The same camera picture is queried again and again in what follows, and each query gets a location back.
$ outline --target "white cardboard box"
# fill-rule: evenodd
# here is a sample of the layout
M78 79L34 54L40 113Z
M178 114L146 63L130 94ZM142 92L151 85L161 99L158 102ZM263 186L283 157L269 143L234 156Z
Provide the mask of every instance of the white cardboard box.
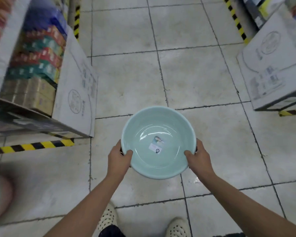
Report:
M257 111L296 104L296 20L282 4L237 56Z
M93 137L98 78L68 27L52 118Z

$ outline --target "label inside basin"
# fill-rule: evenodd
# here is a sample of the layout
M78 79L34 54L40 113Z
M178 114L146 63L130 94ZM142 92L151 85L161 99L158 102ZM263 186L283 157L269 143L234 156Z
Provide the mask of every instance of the label inside basin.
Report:
M138 130L133 145L138 157L147 165L163 168L174 162L182 139L175 127L149 124Z

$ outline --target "forearm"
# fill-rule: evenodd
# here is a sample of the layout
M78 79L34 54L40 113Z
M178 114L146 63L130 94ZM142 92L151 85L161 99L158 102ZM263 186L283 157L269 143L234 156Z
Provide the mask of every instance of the forearm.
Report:
M217 175L198 176L249 237L296 237L296 225L268 210Z
M120 178L106 177L45 237L91 237L120 182Z

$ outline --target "shoe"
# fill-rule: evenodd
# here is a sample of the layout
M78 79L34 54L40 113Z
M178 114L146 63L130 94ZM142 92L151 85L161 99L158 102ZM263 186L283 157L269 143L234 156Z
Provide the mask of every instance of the shoe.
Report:
M166 237L191 237L188 222L182 218L174 218L167 228Z
M114 206L109 203L103 212L103 215L98 223L97 230L102 231L110 225L117 226L117 213Z

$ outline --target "yellow and black hazard tape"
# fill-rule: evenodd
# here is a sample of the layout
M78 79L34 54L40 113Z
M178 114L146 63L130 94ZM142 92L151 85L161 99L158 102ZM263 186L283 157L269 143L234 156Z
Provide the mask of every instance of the yellow and black hazard tape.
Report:
M280 111L278 113L281 117L282 116L296 116L296 110L291 110L291 111Z
M44 141L44 142L36 142L31 144L23 144L23 145L12 145L12 146L4 146L0 147L0 154L6 153L14 153L26 150L40 150L40 149L48 149L48 148L57 148L64 146L74 146L74 139L68 140L57 140L57 141Z
M76 6L76 14L74 16L74 36L79 40L79 26L80 26L80 4Z
M238 32L239 32L241 38L243 39L243 42L245 44L248 44L250 42L250 39L245 34L245 31L244 31L243 27L240 24L239 18L236 15L236 11L231 6L231 1L230 0L224 0L224 2L226 3L228 10L230 11L230 14L231 14L231 16L232 16L232 18L233 18L233 20L234 20L234 22L236 24Z

